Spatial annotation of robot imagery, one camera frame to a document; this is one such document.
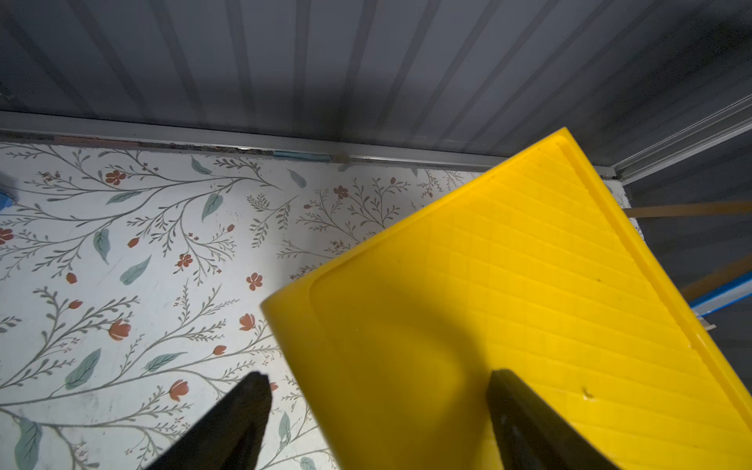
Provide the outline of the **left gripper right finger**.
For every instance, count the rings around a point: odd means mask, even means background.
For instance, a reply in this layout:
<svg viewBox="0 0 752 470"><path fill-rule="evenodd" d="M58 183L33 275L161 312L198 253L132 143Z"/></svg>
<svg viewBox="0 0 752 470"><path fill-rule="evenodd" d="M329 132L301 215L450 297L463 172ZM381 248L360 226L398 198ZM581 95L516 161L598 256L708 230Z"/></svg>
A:
<svg viewBox="0 0 752 470"><path fill-rule="evenodd" d="M616 467L513 371L491 374L486 401L505 469Z"/></svg>

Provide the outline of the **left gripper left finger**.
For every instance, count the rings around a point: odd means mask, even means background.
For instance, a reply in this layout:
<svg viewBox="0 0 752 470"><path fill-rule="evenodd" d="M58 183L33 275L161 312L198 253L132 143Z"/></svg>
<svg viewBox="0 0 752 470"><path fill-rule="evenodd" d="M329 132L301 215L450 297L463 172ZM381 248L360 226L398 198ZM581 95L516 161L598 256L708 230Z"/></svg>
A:
<svg viewBox="0 0 752 470"><path fill-rule="evenodd" d="M152 469L254 469L272 405L268 376L244 377Z"/></svg>

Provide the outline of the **yellow drawer cabinet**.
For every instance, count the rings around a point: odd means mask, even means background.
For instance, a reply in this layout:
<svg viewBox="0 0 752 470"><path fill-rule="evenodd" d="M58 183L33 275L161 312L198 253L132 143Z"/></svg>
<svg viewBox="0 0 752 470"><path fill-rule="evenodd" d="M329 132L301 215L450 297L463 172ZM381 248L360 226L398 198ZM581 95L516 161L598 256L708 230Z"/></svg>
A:
<svg viewBox="0 0 752 470"><path fill-rule="evenodd" d="M751 398L567 129L262 311L344 469L497 469L508 369L611 462L747 469Z"/></svg>

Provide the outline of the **wooden easel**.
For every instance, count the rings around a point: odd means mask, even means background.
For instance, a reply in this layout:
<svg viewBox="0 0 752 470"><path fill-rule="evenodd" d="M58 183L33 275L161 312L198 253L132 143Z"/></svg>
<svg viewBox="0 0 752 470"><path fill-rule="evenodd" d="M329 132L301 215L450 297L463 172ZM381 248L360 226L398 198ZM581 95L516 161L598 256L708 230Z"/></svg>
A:
<svg viewBox="0 0 752 470"><path fill-rule="evenodd" d="M624 209L632 219L667 219L667 217L716 217L716 215L744 215L751 213L750 201L690 203L683 205L651 206ZM727 305L751 294L751 257L732 262L693 284L680 289L685 300L699 307L726 297Z"/></svg>

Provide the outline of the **white board blue frame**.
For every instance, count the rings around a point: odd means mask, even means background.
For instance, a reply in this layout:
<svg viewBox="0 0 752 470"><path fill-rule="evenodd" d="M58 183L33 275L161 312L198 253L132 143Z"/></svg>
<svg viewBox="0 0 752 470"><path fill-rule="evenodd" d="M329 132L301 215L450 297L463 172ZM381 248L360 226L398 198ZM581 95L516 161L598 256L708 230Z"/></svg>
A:
<svg viewBox="0 0 752 470"><path fill-rule="evenodd" d="M748 272L710 293L689 302L689 306L696 316L705 317L750 296L751 273Z"/></svg>

